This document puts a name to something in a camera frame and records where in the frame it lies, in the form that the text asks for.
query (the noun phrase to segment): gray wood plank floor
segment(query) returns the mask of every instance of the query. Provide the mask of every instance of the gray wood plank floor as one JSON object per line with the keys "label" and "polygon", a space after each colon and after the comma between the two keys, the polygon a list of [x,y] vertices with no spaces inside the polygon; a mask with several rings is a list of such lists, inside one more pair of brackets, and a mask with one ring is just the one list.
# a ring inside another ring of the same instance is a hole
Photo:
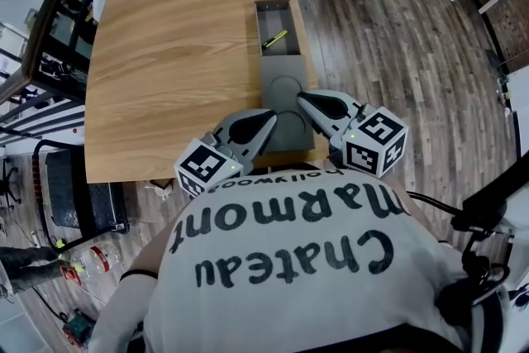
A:
{"label": "gray wood plank floor", "polygon": [[[411,127],[405,158],[394,170],[406,189],[460,207],[464,198],[514,161],[512,124],[497,102],[498,85],[484,55],[492,45],[469,0],[299,2],[321,87],[346,91],[376,107],[384,105]],[[44,244],[34,204],[31,158],[17,157],[14,164],[21,170],[15,190],[23,202],[12,211],[2,211],[7,237],[0,236],[0,245],[27,247],[26,235],[33,230]],[[178,189],[163,202],[142,182],[125,184],[125,193],[130,233],[101,237],[119,249],[122,265],[88,287],[97,299],[62,279],[42,284],[39,290],[56,310],[71,313],[80,308],[97,317],[121,273],[187,202]],[[450,229],[449,216],[420,206],[453,246],[465,246],[467,235]],[[57,236],[77,236],[74,230],[52,222],[50,226]],[[483,251],[501,260],[505,246],[505,237],[496,236],[483,245]],[[52,351],[77,351],[33,292],[20,298]]]}

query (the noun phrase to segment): dark pants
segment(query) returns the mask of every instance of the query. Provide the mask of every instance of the dark pants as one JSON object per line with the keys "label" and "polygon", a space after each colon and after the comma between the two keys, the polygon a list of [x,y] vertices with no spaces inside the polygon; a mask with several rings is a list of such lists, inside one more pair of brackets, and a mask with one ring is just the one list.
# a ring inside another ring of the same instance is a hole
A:
{"label": "dark pants", "polygon": [[[51,263],[30,266],[33,262],[40,260]],[[0,247],[0,262],[7,272],[13,293],[25,291],[51,279],[59,278],[62,276],[60,266],[68,264],[64,260],[57,260],[57,254],[50,247],[30,247],[29,249]]]}

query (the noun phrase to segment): wooden table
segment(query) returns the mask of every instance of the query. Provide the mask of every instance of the wooden table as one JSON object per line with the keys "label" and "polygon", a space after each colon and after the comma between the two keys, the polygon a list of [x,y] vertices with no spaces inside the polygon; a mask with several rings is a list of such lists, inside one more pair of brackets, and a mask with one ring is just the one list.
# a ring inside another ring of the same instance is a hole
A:
{"label": "wooden table", "polygon": [[[192,138],[225,115],[260,107],[255,0],[107,0],[88,78],[89,183],[174,177]],[[297,0],[299,45],[316,86]],[[258,166],[321,159],[326,142]]]}

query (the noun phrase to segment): gray box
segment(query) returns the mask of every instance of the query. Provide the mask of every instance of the gray box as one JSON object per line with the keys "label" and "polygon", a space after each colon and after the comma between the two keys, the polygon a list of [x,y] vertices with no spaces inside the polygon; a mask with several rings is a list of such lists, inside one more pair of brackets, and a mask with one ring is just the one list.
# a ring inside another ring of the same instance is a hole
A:
{"label": "gray box", "polygon": [[[298,93],[308,89],[308,76],[289,0],[257,1],[255,15],[261,53],[262,106],[278,114],[278,125],[265,151],[313,149],[312,126],[297,101]],[[266,41],[283,30],[288,30],[286,36],[263,49]]]}

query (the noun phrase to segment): red label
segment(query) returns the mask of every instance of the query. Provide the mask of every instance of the red label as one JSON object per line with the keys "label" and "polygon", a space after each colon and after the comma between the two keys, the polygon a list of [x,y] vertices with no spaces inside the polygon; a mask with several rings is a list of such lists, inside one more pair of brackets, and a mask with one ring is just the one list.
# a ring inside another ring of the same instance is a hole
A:
{"label": "red label", "polygon": [[108,260],[105,257],[105,255],[102,253],[102,251],[99,249],[99,247],[94,246],[94,247],[91,247],[91,249],[93,250],[93,252],[96,255],[99,256],[99,259],[101,259],[102,266],[105,269],[105,272],[108,272],[110,270],[110,264],[108,263]]}

